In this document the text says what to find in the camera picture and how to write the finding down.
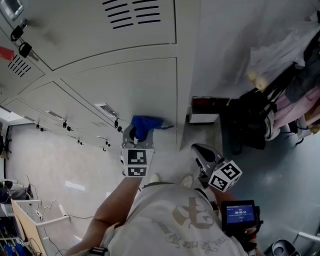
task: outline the key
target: key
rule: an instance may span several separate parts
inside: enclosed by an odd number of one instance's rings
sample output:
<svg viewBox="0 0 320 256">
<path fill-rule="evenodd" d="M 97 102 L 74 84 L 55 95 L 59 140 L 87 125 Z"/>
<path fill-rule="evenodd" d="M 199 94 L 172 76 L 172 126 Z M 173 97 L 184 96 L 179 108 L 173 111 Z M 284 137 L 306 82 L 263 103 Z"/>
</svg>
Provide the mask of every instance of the key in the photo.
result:
<svg viewBox="0 0 320 256">
<path fill-rule="evenodd" d="M 30 44 L 28 44 L 27 42 L 23 42 L 22 44 L 20 44 L 19 46 L 19 54 L 26 58 L 29 53 L 31 52 L 32 46 Z"/>
<path fill-rule="evenodd" d="M 28 20 L 26 18 L 20 21 L 20 24 L 12 31 L 10 39 L 12 42 L 16 42 L 24 33 L 24 29 L 28 26 Z"/>
<path fill-rule="evenodd" d="M 28 54 L 29 57 L 34 59 L 36 62 L 39 61 L 38 57 L 35 55 L 35 53 L 31 50 L 30 53 Z"/>
</svg>

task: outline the floor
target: floor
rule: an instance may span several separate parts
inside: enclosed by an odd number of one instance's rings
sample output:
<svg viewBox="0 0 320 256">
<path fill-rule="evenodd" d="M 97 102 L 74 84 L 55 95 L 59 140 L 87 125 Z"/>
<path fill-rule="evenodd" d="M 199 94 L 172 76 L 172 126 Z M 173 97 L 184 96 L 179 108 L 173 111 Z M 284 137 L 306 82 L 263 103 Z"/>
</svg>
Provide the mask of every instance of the floor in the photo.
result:
<svg viewBox="0 0 320 256">
<path fill-rule="evenodd" d="M 42 200 L 40 211 L 58 199 L 68 215 L 92 216 L 124 178 L 120 149 L 103 152 L 98 147 L 81 146 L 69 137 L 50 131 L 40 132 L 33 124 L 13 126 L 11 138 L 12 154 L 6 162 L 7 177 L 28 185 L 28 175 Z M 187 125 L 181 151 L 156 151 L 149 174 L 159 173 L 163 181 L 174 183 L 192 174 L 194 186 L 198 187 L 199 167 L 190 152 L 193 143 L 215 145 L 222 151 L 219 122 L 205 126 Z M 141 187 L 147 183 L 148 179 L 143 179 Z M 51 209 L 45 210 L 45 215 L 49 220 L 60 217 L 59 203 L 55 201 Z M 68 249 L 84 236 L 89 223 L 90 219 L 71 217 L 70 221 L 46 227 L 46 232 L 60 250 Z M 49 241 L 45 247 L 53 255 L 58 251 Z"/>
<path fill-rule="evenodd" d="M 260 247 L 266 250 L 278 239 L 294 244 L 302 255 L 312 243 L 297 239 L 300 231 L 316 234 L 320 224 L 320 136 L 310 136 L 298 146 L 296 136 L 281 134 L 266 144 L 265 150 L 245 148 L 234 156 L 228 138 L 219 123 L 206 126 L 186 126 L 182 149 L 177 153 L 157 151 L 152 159 L 150 174 L 160 173 L 164 181 L 179 183 L 186 174 L 196 179 L 198 166 L 190 153 L 193 143 L 215 145 L 228 159 L 242 169 L 243 175 L 232 188 L 238 200 L 254 200 L 261 208 L 264 224 L 258 234 Z M 123 166 L 119 150 L 103 152 L 90 145 L 79 146 L 73 139 L 51 132 L 39 132 L 33 125 L 12 129 L 12 155 L 7 161 L 7 176 L 28 184 L 25 174 L 36 187 L 43 209 L 59 199 L 68 215 L 89 217 L 101 202 L 121 182 Z M 48 219 L 60 216 L 58 202 L 45 214 Z M 79 242 L 89 219 L 70 221 L 46 228 L 50 239 L 61 249 Z M 47 250 L 57 249 L 46 241 Z"/>
<path fill-rule="evenodd" d="M 298 232 L 316 235 L 320 227 L 320 134 L 306 137 L 296 146 L 296 135 L 280 134 L 267 141 L 265 150 L 246 147 L 232 155 L 223 132 L 223 154 L 243 171 L 231 189 L 238 200 L 254 200 L 264 224 L 258 240 L 264 250 L 286 239 L 304 256 L 313 243 Z"/>
</svg>

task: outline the screen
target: screen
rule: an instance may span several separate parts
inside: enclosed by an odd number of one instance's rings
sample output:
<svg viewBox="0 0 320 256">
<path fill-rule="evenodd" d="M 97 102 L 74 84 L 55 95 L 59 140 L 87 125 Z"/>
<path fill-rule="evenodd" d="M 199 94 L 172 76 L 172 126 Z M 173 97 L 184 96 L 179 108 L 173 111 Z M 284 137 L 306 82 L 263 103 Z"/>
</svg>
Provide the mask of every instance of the screen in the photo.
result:
<svg viewBox="0 0 320 256">
<path fill-rule="evenodd" d="M 255 220 L 254 209 L 252 205 L 235 205 L 226 207 L 226 222 L 242 223 Z"/>
</svg>

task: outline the sneaker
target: sneaker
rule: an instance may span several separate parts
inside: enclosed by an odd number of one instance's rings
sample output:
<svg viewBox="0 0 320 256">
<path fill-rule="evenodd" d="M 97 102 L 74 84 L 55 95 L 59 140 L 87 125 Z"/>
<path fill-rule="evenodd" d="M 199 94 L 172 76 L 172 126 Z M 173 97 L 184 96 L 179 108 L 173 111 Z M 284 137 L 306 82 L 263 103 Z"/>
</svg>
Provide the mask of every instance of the sneaker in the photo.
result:
<svg viewBox="0 0 320 256">
<path fill-rule="evenodd" d="M 150 183 L 161 182 L 161 178 L 158 173 L 152 174 L 150 177 Z"/>
<path fill-rule="evenodd" d="M 185 188 L 191 188 L 192 184 L 194 182 L 194 178 L 190 174 L 185 176 L 181 182 L 181 186 Z"/>
</svg>

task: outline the white plastic bag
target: white plastic bag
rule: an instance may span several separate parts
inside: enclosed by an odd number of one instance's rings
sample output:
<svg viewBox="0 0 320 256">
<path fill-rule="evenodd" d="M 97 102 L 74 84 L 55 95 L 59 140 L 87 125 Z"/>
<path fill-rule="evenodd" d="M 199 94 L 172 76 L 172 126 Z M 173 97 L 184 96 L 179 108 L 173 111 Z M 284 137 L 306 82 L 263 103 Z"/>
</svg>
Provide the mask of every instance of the white plastic bag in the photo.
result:
<svg viewBox="0 0 320 256">
<path fill-rule="evenodd" d="M 247 77 L 259 90 L 264 90 L 293 62 L 304 67 L 304 51 L 320 30 L 320 24 L 302 21 L 289 27 L 283 40 L 270 46 L 252 48 L 246 70 Z"/>
</svg>

